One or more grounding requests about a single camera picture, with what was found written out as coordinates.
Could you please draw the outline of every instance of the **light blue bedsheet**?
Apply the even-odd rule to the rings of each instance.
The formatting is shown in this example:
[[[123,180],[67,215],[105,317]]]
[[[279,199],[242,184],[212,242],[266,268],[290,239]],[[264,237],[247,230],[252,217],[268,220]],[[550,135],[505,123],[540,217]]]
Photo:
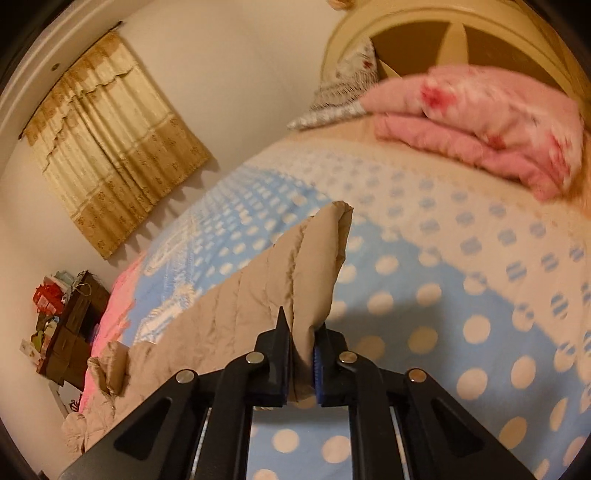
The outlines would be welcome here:
[[[342,199],[356,210],[329,327],[380,367],[425,369],[555,480],[591,430],[584,242],[407,164],[306,144],[246,163],[151,245],[124,343],[157,342],[198,296]],[[351,478],[347,412],[309,402],[255,412],[248,472]]]

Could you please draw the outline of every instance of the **screw head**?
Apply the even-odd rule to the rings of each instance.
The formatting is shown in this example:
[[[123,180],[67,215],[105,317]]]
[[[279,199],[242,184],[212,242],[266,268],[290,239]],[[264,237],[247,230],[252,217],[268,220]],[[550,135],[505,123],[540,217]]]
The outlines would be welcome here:
[[[413,368],[408,372],[411,382],[423,383],[427,379],[427,374],[420,368]]]
[[[250,364],[260,364],[265,359],[265,355],[260,352],[250,352],[246,356],[246,361]]]
[[[195,378],[195,374],[190,370],[181,370],[177,373],[178,383],[189,383],[193,381],[193,378]]]
[[[344,351],[340,353],[339,360],[344,364],[354,364],[357,361],[357,354]]]

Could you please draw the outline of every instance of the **cream headboard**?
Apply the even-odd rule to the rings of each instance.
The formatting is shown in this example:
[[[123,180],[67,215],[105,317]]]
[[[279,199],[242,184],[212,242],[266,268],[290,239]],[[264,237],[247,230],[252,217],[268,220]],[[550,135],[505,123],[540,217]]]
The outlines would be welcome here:
[[[333,32],[322,77],[363,38],[374,41],[382,77],[439,64],[492,65],[525,73],[575,99],[579,85],[528,15],[512,0],[359,1]]]

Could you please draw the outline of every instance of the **folded pink blanket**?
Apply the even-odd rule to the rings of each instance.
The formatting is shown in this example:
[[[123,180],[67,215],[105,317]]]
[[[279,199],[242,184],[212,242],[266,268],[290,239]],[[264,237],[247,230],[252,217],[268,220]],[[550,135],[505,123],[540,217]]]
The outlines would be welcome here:
[[[519,73],[435,67],[381,82],[361,104],[389,114],[376,116],[378,138],[519,179],[540,200],[566,192],[581,167],[583,124],[576,102]]]

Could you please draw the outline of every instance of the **beige quilted blanket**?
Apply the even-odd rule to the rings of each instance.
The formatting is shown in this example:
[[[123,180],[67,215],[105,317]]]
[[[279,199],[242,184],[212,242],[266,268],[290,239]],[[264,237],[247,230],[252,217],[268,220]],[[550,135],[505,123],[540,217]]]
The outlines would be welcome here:
[[[98,442],[177,371],[204,374],[251,351],[258,334],[274,328],[281,306],[296,352],[291,396],[310,395],[313,334],[330,311],[351,216],[345,202],[326,205],[179,315],[157,345],[141,342],[128,351],[112,342],[103,357],[91,359],[98,392],[84,414],[70,414],[63,425],[73,456]]]

